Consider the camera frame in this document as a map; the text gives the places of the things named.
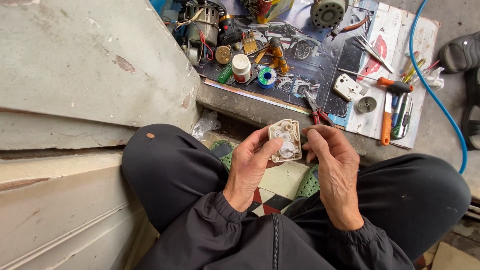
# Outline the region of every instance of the jacket cuff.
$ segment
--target jacket cuff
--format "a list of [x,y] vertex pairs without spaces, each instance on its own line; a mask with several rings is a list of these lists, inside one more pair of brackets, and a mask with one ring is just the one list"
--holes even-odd
[[341,231],[329,221],[328,233],[338,241],[350,245],[366,245],[378,237],[378,227],[375,227],[370,221],[362,216],[363,226],[354,231]]
[[246,216],[247,211],[238,212],[235,210],[225,199],[225,196],[222,192],[219,192],[216,196],[213,197],[212,202],[213,208],[218,212],[218,214],[224,218],[227,222],[231,223],[240,223]]

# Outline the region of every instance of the black pants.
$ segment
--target black pants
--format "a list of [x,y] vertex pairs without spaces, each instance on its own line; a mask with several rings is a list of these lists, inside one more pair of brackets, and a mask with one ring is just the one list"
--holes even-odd
[[[122,171],[159,233],[201,196],[222,191],[228,178],[209,149],[166,124],[135,133],[125,147]],[[463,216],[471,200],[454,167],[422,154],[361,170],[357,192],[360,213],[385,230],[412,261]],[[250,212],[247,219],[255,217]],[[318,193],[297,201],[288,217],[322,244],[329,219]]]

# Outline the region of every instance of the zipper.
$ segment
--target zipper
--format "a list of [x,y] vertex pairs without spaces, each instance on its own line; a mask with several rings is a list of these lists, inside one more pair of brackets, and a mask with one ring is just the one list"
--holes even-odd
[[272,219],[273,219],[273,231],[274,231],[272,269],[277,270],[278,269],[278,244],[279,244],[279,239],[280,239],[280,229],[278,227],[278,216],[275,213],[272,213]]

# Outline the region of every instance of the circuit board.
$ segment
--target circuit board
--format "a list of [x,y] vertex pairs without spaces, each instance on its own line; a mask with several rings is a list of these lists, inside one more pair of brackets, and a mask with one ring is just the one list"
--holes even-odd
[[249,54],[257,49],[257,43],[255,42],[253,30],[248,31],[248,33],[243,33],[241,42],[243,44],[243,50],[245,51],[245,54]]

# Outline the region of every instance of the black jacket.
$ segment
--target black jacket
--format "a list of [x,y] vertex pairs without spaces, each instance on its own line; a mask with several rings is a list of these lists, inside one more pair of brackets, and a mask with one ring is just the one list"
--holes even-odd
[[413,269],[403,251],[366,218],[356,231],[329,224],[322,257],[289,218],[271,214],[242,226],[246,214],[222,193],[209,193],[165,230],[135,269]]

